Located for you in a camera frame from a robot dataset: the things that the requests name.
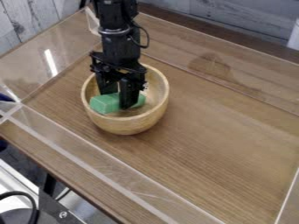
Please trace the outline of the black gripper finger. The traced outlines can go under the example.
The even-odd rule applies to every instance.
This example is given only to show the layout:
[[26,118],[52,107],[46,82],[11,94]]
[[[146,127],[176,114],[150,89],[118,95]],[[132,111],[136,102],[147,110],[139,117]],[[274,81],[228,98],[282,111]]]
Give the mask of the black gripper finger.
[[130,109],[143,105],[146,98],[140,94],[144,90],[144,82],[138,79],[123,78],[119,82],[120,93],[120,108]]
[[96,72],[98,89],[103,95],[110,95],[118,92],[118,81],[111,72]]

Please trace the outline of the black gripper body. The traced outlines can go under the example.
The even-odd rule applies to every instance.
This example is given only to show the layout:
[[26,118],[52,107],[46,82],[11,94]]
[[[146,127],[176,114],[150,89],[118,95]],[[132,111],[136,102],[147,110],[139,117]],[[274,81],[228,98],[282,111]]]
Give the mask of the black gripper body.
[[100,80],[143,80],[147,69],[139,63],[142,49],[148,44],[142,44],[142,27],[126,27],[115,30],[99,28],[102,38],[100,52],[90,53],[92,64],[91,71]]

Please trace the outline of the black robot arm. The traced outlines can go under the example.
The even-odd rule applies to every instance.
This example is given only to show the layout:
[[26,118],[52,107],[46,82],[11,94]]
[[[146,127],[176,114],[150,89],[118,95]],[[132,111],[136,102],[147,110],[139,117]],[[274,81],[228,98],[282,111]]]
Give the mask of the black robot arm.
[[136,0],[92,0],[102,52],[90,53],[90,69],[96,75],[102,95],[119,93],[119,106],[130,109],[146,89],[147,68],[139,63],[142,49],[140,31],[146,29],[135,22]]

